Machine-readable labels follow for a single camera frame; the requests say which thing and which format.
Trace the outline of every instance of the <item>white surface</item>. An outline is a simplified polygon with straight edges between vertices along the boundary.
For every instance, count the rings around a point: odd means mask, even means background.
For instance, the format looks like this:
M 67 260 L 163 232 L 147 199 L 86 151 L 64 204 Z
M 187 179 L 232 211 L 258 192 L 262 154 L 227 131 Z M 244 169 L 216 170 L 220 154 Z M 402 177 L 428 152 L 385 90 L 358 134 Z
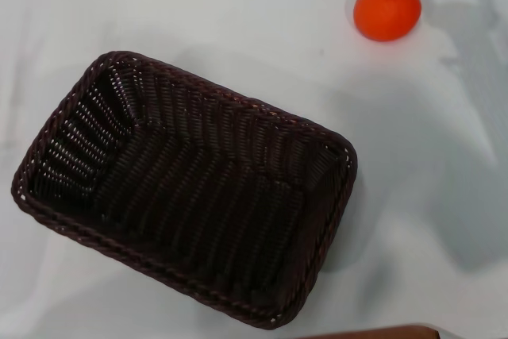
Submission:
M 0 0 L 0 337 L 276 338 L 420 322 L 508 336 L 508 0 L 423 0 L 393 44 L 352 0 Z M 19 212 L 11 176 L 100 53 L 173 63 L 344 134 L 360 175 L 300 315 L 249 328 Z

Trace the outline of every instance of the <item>woven pattern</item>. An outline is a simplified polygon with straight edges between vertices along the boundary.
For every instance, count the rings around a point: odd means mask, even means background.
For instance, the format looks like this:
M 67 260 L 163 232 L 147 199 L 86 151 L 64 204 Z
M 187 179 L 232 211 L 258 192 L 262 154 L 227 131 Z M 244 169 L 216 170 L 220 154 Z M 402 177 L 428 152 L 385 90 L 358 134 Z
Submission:
M 310 293 L 355 177 L 340 135 L 111 52 L 48 119 L 12 193 L 48 228 L 274 329 Z

